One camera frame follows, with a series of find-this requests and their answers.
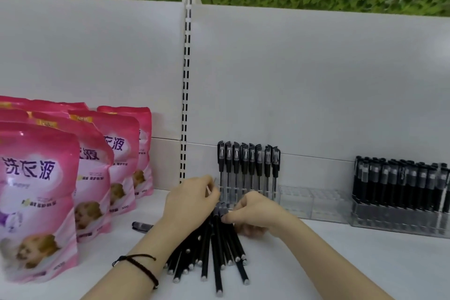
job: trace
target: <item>finger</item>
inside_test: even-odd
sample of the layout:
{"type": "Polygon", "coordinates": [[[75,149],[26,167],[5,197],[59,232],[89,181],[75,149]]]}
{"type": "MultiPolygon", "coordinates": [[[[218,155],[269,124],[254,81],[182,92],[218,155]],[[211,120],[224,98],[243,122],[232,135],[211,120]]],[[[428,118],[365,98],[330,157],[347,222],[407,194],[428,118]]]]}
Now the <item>finger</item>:
{"type": "Polygon", "coordinates": [[[199,181],[200,181],[199,184],[202,187],[207,186],[208,189],[212,192],[212,187],[214,186],[214,179],[209,174],[206,174],[203,177],[200,177],[199,181]]]}
{"type": "Polygon", "coordinates": [[[241,198],[241,200],[236,204],[233,208],[233,211],[242,209],[243,207],[247,206],[247,195],[244,195],[244,197],[241,198]]]}
{"type": "Polygon", "coordinates": [[[233,210],[232,212],[228,212],[226,215],[222,216],[222,222],[231,224],[231,223],[237,223],[242,224],[245,222],[245,212],[246,208],[241,208],[239,210],[233,210]]]}
{"type": "Polygon", "coordinates": [[[219,201],[219,198],[221,196],[221,192],[219,191],[219,189],[216,186],[212,186],[211,189],[211,194],[207,197],[208,201],[210,201],[214,206],[217,204],[217,202],[219,201]]]}

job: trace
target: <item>left hand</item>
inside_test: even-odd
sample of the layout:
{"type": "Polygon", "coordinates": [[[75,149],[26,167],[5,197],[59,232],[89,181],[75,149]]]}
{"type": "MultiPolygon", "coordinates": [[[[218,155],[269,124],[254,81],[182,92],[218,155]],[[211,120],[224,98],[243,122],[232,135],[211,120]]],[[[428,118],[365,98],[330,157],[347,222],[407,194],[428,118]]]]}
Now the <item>left hand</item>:
{"type": "Polygon", "coordinates": [[[187,237],[210,215],[219,197],[210,175],[185,179],[167,195],[162,220],[187,237]]]}

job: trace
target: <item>white countertop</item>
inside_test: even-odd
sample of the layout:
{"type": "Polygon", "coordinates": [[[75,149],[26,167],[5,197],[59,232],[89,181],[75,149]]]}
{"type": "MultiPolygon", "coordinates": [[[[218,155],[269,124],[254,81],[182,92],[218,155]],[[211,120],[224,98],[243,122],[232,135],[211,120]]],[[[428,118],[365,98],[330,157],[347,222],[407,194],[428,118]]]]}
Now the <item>white countertop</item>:
{"type": "MultiPolygon", "coordinates": [[[[131,229],[133,221],[155,223],[162,215],[167,191],[155,190],[138,200],[135,211],[113,219],[113,229],[79,246],[79,266],[41,284],[17,285],[4,281],[0,272],[0,299],[72,300],[85,294],[142,237],[131,229]]],[[[450,240],[319,221],[305,221],[351,263],[397,300],[450,298],[450,240]]],[[[241,238],[248,256],[250,285],[244,286],[235,266],[222,272],[225,299],[320,299],[312,283],[277,238],[241,238]]],[[[215,294],[212,264],[208,281],[200,281],[200,269],[183,275],[179,284],[163,272],[154,300],[203,300],[215,294]]]]}

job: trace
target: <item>clear acrylic pen holder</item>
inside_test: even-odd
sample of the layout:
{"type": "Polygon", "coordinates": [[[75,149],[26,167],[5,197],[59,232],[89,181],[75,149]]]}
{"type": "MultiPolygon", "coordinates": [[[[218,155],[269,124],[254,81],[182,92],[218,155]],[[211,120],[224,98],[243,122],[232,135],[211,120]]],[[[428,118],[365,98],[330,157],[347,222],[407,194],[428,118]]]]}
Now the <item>clear acrylic pen holder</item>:
{"type": "Polygon", "coordinates": [[[348,223],[352,203],[338,190],[280,186],[276,201],[299,218],[348,223]]]}
{"type": "Polygon", "coordinates": [[[450,238],[449,214],[360,204],[352,200],[353,227],[450,238]]]}

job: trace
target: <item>braided bracelet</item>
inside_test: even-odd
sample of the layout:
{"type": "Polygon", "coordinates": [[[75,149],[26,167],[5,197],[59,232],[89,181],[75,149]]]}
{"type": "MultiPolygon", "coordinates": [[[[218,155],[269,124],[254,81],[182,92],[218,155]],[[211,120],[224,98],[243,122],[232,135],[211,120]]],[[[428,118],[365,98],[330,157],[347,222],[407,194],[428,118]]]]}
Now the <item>braided bracelet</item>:
{"type": "Polygon", "coordinates": [[[158,286],[159,286],[159,281],[158,281],[158,279],[156,279],[156,277],[153,275],[152,272],[150,272],[147,268],[145,268],[145,267],[144,267],[142,264],[140,264],[138,261],[136,261],[135,259],[133,259],[133,257],[138,257],[138,256],[149,257],[149,258],[153,259],[153,261],[156,261],[156,258],[154,258],[153,256],[148,255],[148,254],[135,254],[135,255],[128,255],[128,256],[122,255],[122,256],[120,256],[117,260],[115,260],[115,261],[112,263],[112,266],[114,267],[115,264],[116,264],[117,262],[120,262],[120,261],[125,261],[125,260],[126,260],[126,261],[130,262],[131,264],[135,265],[137,268],[139,268],[140,270],[142,270],[142,271],[150,278],[150,280],[153,281],[153,284],[154,284],[153,289],[157,289],[158,286]]]}

